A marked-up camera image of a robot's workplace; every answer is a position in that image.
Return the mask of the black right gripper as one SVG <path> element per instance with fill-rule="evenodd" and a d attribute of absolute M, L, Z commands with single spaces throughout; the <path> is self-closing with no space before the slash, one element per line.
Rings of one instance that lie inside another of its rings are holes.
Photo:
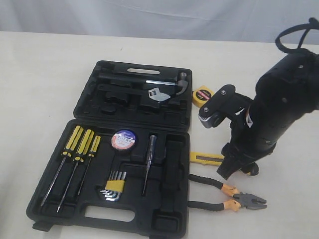
<path fill-rule="evenodd" d="M 270 155 L 277 141 L 270 139 L 256 139 L 227 143 L 222 149 L 224 160 L 217 169 L 217 173 L 225 180 L 241 169 L 256 163 L 259 159 Z"/>

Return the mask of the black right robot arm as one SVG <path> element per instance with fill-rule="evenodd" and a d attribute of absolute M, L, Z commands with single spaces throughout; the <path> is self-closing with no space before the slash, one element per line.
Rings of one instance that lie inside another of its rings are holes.
<path fill-rule="evenodd" d="M 288 54 L 256 84 L 248 107 L 230 123 L 231 139 L 222 148 L 218 174 L 227 180 L 248 172 L 270 155 L 279 138 L 303 115 L 319 108 L 319 56 Z"/>

